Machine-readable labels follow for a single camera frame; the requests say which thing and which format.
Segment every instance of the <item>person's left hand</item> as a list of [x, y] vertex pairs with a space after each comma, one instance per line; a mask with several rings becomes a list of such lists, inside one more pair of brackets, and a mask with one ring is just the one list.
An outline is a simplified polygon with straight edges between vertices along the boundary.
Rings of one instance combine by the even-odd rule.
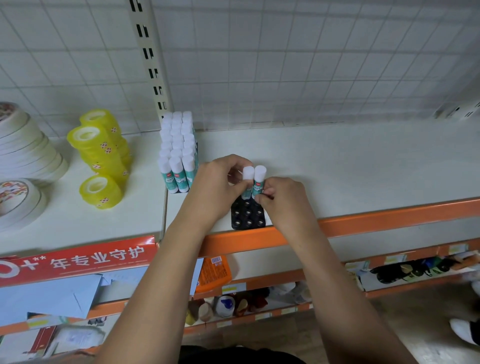
[[177, 216], [200, 224], [208, 233], [228, 213], [235, 199], [253, 185], [253, 180], [242, 180], [240, 171], [246, 166], [253, 163], [235, 154], [200, 165]]

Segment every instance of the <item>wooden floor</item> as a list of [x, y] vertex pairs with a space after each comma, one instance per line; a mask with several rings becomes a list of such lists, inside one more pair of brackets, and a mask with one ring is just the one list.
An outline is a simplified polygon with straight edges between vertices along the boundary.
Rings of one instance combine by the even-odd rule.
[[[448, 284], [384, 296], [372, 303], [420, 364], [478, 364], [480, 347], [462, 341], [448, 323], [453, 317], [480, 318], [474, 309], [478, 299], [469, 285]], [[328, 362], [313, 310], [187, 335], [183, 344], [270, 348], [308, 364]]]

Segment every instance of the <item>hand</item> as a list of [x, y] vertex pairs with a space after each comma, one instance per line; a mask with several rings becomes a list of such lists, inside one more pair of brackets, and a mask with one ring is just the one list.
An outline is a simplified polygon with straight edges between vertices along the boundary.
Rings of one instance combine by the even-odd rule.
[[301, 182], [270, 177], [255, 201], [267, 211], [273, 225], [289, 243], [320, 233], [317, 219]]
[[200, 224], [207, 234], [228, 213], [235, 199], [253, 185], [252, 180], [242, 180], [240, 171], [246, 166], [253, 163], [235, 154], [203, 163], [178, 215]]

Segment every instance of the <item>orange package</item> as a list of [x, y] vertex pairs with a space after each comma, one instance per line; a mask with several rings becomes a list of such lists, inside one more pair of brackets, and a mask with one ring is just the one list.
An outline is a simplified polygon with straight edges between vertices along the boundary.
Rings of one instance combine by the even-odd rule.
[[224, 255], [205, 258], [198, 277], [195, 293], [203, 293], [221, 287], [232, 280], [232, 272]]

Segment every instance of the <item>white shoe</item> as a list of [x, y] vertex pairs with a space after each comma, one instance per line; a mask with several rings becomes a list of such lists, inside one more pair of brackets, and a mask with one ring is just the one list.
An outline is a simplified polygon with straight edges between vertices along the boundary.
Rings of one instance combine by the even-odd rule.
[[473, 341], [470, 321], [460, 320], [459, 318], [452, 318], [450, 320], [450, 327], [452, 328], [453, 332], [456, 333], [458, 337], [462, 340], [469, 342], [473, 345], [478, 345], [476, 342]]
[[472, 282], [472, 289], [475, 291], [477, 296], [480, 297], [480, 280]]

